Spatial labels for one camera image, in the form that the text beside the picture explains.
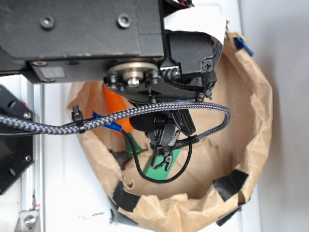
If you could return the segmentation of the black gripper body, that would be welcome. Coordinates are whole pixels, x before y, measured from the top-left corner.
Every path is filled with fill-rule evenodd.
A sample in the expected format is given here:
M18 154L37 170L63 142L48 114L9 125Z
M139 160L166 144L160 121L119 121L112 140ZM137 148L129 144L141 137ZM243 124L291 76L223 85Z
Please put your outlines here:
M136 105L210 98L217 81L213 58L108 59L105 86Z

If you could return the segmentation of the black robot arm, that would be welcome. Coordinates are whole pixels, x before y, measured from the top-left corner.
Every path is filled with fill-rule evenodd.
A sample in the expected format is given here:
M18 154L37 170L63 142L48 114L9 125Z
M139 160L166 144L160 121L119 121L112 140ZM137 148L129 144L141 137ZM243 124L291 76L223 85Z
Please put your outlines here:
M3 0L0 74L36 84L104 81L134 106L211 98L211 36L166 29L190 0Z

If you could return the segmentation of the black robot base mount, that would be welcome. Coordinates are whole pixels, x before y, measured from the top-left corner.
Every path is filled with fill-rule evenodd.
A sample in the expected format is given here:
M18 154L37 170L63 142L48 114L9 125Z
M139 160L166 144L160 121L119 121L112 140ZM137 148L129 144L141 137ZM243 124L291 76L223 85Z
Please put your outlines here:
M33 119L33 113L5 86L0 86L0 113ZM0 138L0 193L4 194L33 163L33 136Z

